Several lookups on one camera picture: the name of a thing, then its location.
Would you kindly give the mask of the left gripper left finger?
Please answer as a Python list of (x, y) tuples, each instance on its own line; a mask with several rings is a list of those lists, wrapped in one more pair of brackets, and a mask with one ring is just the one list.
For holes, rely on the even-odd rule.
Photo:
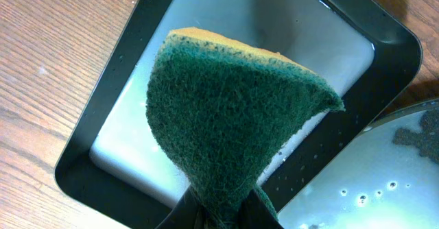
[(204, 229), (205, 221), (204, 207), (190, 186), (156, 229)]

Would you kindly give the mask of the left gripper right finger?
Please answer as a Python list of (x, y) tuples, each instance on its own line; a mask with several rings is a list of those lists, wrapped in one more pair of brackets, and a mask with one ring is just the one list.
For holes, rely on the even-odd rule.
[(239, 229), (283, 229), (270, 214), (255, 190), (241, 203), (238, 218)]

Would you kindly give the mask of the green yellow sponge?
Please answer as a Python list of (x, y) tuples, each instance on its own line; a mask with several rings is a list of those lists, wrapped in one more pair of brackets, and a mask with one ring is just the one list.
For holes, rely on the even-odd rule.
[(343, 109), (313, 71), (196, 27), (168, 33), (147, 85), (152, 134), (188, 177), (214, 228), (237, 227), (241, 203), (308, 120)]

